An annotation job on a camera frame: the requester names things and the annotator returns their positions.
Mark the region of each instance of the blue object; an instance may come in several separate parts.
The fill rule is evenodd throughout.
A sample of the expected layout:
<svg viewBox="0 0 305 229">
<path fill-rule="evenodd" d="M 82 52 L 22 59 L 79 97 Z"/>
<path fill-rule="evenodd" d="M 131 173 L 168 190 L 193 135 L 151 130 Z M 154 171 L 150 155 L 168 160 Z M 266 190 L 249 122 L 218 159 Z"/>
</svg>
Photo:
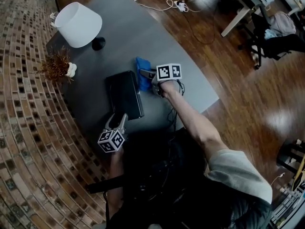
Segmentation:
<svg viewBox="0 0 305 229">
<path fill-rule="evenodd" d="M 152 81 L 145 76 L 142 76 L 140 74 L 140 69 L 143 70 L 151 70 L 151 63 L 145 59 L 141 59 L 140 57 L 135 58 L 137 62 L 137 73 L 138 73 L 138 79 L 139 79 L 139 89 L 141 91 L 147 91 L 152 86 Z"/>
</svg>

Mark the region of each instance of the wall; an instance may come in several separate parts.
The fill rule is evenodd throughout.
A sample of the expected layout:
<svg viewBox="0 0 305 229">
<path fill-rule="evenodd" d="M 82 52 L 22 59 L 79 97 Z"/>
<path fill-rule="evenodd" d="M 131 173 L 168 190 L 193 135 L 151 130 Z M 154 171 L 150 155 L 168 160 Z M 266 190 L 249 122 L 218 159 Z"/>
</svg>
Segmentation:
<svg viewBox="0 0 305 229">
<path fill-rule="evenodd" d="M 104 220 L 107 176 L 43 75 L 54 0 L 0 0 L 0 228 L 89 228 Z"/>
</svg>

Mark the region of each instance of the office chair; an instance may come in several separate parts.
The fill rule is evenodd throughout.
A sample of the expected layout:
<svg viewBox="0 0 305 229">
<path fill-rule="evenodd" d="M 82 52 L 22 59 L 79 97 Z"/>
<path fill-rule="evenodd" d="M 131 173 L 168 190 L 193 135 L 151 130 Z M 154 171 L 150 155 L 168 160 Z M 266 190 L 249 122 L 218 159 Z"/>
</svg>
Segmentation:
<svg viewBox="0 0 305 229">
<path fill-rule="evenodd" d="M 262 16 L 252 13 L 252 21 L 254 31 L 251 32 L 244 24 L 238 26 L 239 29 L 245 29 L 251 39 L 247 40 L 246 44 L 239 45 L 238 49 L 250 48 L 252 52 L 258 54 L 258 64 L 254 67 L 258 70 L 262 65 L 262 56 L 279 60 L 281 57 L 290 51 L 305 52 L 305 42 L 296 34 L 290 34 L 283 37 L 274 37 L 265 40 L 265 30 L 270 28 L 269 18 L 266 15 L 264 8 L 260 7 Z"/>
</svg>

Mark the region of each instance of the potted plant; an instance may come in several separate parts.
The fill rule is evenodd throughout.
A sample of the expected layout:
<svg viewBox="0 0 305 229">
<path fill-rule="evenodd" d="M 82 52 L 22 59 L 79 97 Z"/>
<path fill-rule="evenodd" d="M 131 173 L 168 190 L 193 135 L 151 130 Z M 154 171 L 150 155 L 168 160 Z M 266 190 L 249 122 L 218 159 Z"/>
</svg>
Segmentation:
<svg viewBox="0 0 305 229">
<path fill-rule="evenodd" d="M 46 61 L 42 63 L 41 70 L 38 73 L 44 73 L 47 80 L 52 84 L 59 83 L 68 78 L 68 82 L 71 82 L 71 78 L 75 75 L 77 66 L 70 61 L 68 50 L 62 48 L 60 51 L 53 51 L 50 55 L 46 56 Z"/>
</svg>

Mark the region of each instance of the white lampshade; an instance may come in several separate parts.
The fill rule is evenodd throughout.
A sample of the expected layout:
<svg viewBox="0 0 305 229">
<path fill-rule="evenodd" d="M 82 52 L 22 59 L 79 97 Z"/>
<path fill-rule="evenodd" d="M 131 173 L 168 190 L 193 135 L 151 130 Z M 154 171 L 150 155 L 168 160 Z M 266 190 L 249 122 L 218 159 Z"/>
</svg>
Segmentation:
<svg viewBox="0 0 305 229">
<path fill-rule="evenodd" d="M 71 47 L 80 48 L 100 32 L 102 18 L 79 2 L 73 2 L 60 11 L 54 24 Z"/>
</svg>

